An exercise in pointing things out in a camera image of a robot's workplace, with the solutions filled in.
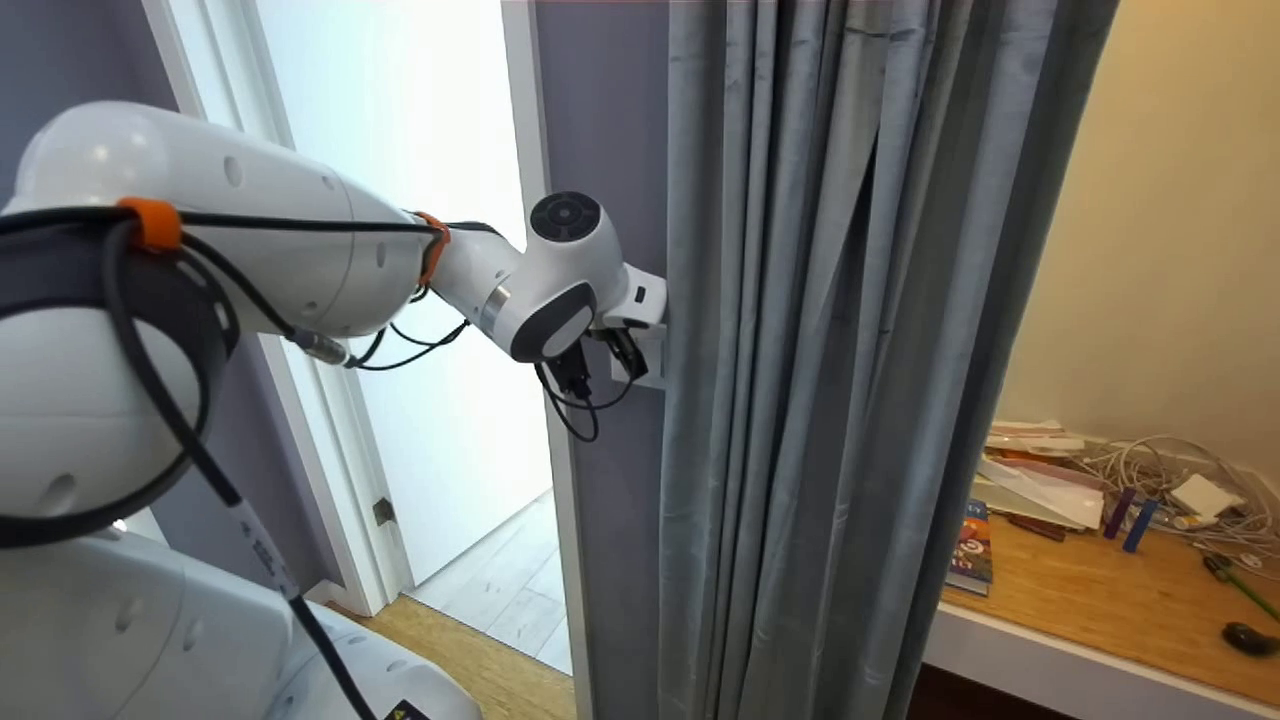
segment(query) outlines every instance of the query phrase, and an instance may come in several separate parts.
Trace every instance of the gray curtain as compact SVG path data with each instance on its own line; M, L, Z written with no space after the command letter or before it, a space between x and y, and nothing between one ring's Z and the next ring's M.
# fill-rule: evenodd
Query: gray curtain
M660 715L912 704L1114 0L680 0Z

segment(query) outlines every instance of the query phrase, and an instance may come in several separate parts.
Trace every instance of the gray wall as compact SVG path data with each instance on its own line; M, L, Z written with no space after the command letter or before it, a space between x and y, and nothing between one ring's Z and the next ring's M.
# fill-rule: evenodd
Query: gray wall
M141 0L0 0L0 205L33 131L69 104L144 102L173 108ZM220 385L208 446L262 509L306 584L334 568L317 514L296 491L296 457L280 435L280 407L265 391L265 361L242 350ZM200 477L186 477L155 505L181 554L265 581Z
M613 212L628 261L665 273L668 9L535 5L535 19L554 187L593 193ZM601 419L601 446L572 453L597 715L651 720L665 400L631 391Z

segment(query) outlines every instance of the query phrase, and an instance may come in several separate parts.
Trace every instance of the wooden floor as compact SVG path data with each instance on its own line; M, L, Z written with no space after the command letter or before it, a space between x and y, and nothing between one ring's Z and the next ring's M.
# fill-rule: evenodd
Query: wooden floor
M484 720L572 720L572 681L407 596L369 619L465 683Z
M411 601L572 677L554 496L533 499Z

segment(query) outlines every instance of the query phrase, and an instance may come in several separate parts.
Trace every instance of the door frame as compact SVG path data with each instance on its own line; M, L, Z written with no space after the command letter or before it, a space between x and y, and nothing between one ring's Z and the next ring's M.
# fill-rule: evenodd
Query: door frame
M285 97L251 0L141 5L181 112L292 147ZM507 37L519 193L528 205L549 193L535 5L505 0L500 9ZM285 350L277 336L262 336L262 344L250 344L250 351L262 351L267 365L273 400L285 412L285 434L296 446L306 488L317 499L323 539L335 556L335 584L322 584L313 596L359 616L377 616L411 581L397 526L372 522L372 499L390 496L390 481L372 446L359 385L353 374L317 365ZM572 446L554 407L549 450L576 704L582 715L593 715Z

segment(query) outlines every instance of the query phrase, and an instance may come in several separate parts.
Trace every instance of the orange accent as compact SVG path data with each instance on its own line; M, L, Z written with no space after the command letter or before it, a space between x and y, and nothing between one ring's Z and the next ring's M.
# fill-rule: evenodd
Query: orange accent
M446 247L450 247L450 226L442 226L437 216L430 216L430 212L411 212L420 226L430 226L432 228L432 243L426 247L426 268L420 268L420 288L432 288L432 277L437 277L437 268L442 268L442 258L446 258Z
M186 254L186 216L167 200L126 198L117 209L136 212L133 247L151 254L151 258Z

